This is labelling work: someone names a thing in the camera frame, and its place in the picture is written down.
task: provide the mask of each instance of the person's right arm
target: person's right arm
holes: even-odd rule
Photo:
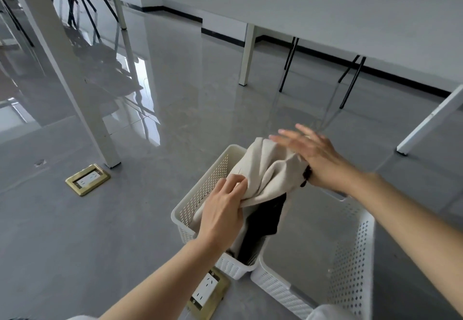
[[[358,200],[463,316],[463,233],[443,222],[376,173],[363,173],[324,136],[297,124],[270,138],[307,160],[309,182]]]

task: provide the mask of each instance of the person's left arm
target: person's left arm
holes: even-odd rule
[[[198,238],[105,312],[101,320],[177,319],[196,287],[232,245],[243,225],[242,175],[220,179],[204,202]]]

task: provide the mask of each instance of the person's left hand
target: person's left hand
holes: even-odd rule
[[[242,175],[221,178],[204,202],[198,240],[225,252],[243,226],[243,210],[239,207],[248,188]]]

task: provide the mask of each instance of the forearm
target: forearm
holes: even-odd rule
[[[463,234],[377,174],[353,176],[350,194],[375,217],[463,315]]]
[[[202,240],[188,242],[101,320],[177,319],[194,290],[221,252]]]

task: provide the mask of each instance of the basket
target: basket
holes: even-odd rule
[[[200,206],[201,201],[208,195],[221,177],[227,177],[233,167],[245,155],[246,149],[236,144],[228,146],[225,152],[206,171],[199,182],[180,201],[170,215],[172,221],[177,224],[182,242],[186,243],[197,237],[188,226],[193,219],[194,212]],[[215,266],[231,278],[238,280],[246,272],[257,267],[257,261],[252,265],[244,265],[231,255],[223,253]]]
[[[321,304],[371,318],[375,221],[356,200],[307,186],[267,237],[251,280],[300,319]]]

